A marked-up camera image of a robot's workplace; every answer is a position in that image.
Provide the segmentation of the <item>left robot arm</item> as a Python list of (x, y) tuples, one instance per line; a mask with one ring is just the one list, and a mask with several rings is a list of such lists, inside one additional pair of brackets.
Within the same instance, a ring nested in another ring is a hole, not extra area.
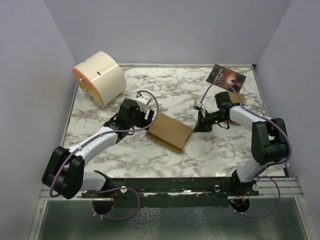
[(102, 128), (70, 148), (56, 147), (42, 176), (52, 198), (73, 198), (77, 193), (90, 191), (103, 198), (111, 190), (109, 177), (95, 170), (86, 173), (85, 166), (101, 152), (118, 144), (135, 132), (148, 130), (154, 122), (154, 110), (148, 110), (151, 97), (143, 94), (125, 99), (118, 112)]

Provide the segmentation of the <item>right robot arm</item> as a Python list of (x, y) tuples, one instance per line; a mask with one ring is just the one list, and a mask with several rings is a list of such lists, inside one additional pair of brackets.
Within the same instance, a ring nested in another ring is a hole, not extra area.
[(195, 133), (209, 133), (214, 125), (235, 122), (251, 132), (251, 158), (235, 170), (230, 178), (229, 189), (240, 196), (252, 186), (268, 167), (279, 165), (291, 154), (286, 125), (281, 118), (268, 118), (249, 110), (242, 101), (232, 101), (230, 92), (216, 94), (218, 110), (205, 110), (203, 100), (195, 100), (193, 108), (198, 110)]

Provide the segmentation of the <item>brown cardboard box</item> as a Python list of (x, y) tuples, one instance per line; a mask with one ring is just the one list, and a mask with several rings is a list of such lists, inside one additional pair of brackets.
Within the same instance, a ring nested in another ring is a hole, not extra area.
[(146, 135), (158, 144), (181, 154), (192, 133), (192, 127), (160, 113)]

